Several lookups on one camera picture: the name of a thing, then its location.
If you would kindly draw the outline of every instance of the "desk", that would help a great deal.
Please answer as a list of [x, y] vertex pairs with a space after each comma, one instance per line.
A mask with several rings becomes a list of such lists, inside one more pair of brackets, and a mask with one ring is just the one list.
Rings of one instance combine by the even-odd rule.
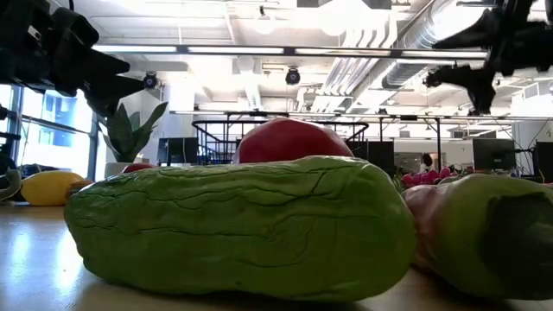
[[553, 310], [553, 301], [464, 296], [415, 270], [388, 292], [347, 304], [279, 301], [257, 295], [152, 295], [109, 285], [83, 268], [61, 207], [0, 207], [2, 311], [435, 311]]

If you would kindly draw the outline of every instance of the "person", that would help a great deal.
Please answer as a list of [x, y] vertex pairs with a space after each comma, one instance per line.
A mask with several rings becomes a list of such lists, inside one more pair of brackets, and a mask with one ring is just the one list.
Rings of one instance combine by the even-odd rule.
[[419, 173], [428, 172], [432, 169], [432, 157], [429, 154], [423, 154], [423, 162]]

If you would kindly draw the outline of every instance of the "potted plant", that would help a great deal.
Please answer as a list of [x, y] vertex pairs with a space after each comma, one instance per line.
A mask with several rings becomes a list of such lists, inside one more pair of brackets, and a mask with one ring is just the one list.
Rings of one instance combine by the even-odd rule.
[[149, 136], [155, 128], [154, 123], [165, 113], [167, 104], [158, 105], [142, 126], [140, 112], [129, 117], [123, 104], [113, 117], [107, 118], [107, 135], [104, 135], [104, 140], [117, 162], [105, 164], [105, 178], [121, 173], [127, 165], [135, 161], [138, 153], [148, 144]]

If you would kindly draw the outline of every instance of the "table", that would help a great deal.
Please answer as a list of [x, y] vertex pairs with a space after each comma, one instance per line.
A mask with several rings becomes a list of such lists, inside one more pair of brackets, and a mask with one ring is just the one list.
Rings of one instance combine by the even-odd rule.
[[6, 311], [435, 311], [553, 310], [553, 301], [479, 300], [411, 270], [388, 292], [346, 304], [279, 301], [258, 295], [152, 295], [113, 286], [86, 271], [62, 207], [0, 206], [0, 310]]

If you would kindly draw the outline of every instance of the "white pot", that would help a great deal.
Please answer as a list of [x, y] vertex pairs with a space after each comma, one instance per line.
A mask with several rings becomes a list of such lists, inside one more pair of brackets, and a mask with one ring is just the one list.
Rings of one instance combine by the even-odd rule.
[[127, 162], [109, 162], [105, 164], [104, 178], [112, 177], [113, 175], [121, 174], [124, 168], [132, 163]]

